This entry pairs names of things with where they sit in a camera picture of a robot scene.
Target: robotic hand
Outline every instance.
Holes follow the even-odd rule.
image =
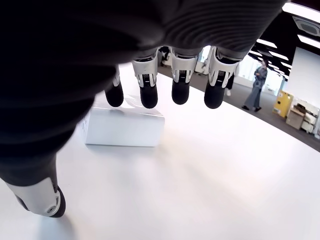
[[[56,153],[95,94],[123,102],[118,64],[133,61],[146,108],[158,102],[157,48],[172,47],[172,99],[184,104],[197,55],[209,57],[205,104],[228,79],[286,0],[7,1],[1,6],[0,178],[34,214],[61,217]]]

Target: floor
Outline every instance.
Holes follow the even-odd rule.
[[[168,77],[172,77],[172,72],[170,67],[159,66],[158,72]],[[193,74],[191,77],[190,85],[204,92],[206,89],[207,80],[208,80],[208,77],[206,75]],[[223,100],[228,104],[231,104],[243,110],[241,107],[244,104],[250,92],[251,92],[251,88],[234,83],[231,90],[231,96],[225,95]],[[284,118],[272,112],[275,101],[276,101],[276,96],[262,92],[261,99],[260,99],[260,105],[262,109],[259,112],[254,112],[252,110],[246,111],[246,112],[284,131],[285,133],[293,136],[294,138],[300,140],[301,142],[307,144],[311,148],[320,152],[320,140],[316,139],[312,134],[308,134],[303,130],[297,130],[291,127],[290,125],[286,124],[286,121]]]
[[[139,95],[131,64],[120,79]],[[85,145],[76,131],[59,151],[62,218],[24,210],[0,180],[0,239],[319,240],[320,152],[226,102],[212,111],[193,87],[176,105],[171,87],[158,74],[157,147]]]

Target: storage box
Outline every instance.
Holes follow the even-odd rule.
[[[79,123],[85,144],[155,147],[164,131],[165,118],[156,109],[144,108],[139,96],[124,95],[120,107],[98,95]]]
[[[291,108],[285,122],[290,126],[294,127],[295,129],[299,130],[304,121],[304,118],[305,115],[303,113],[299,112],[294,108]]]

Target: white wall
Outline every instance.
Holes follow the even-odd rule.
[[[320,56],[297,47],[284,91],[320,107]]]

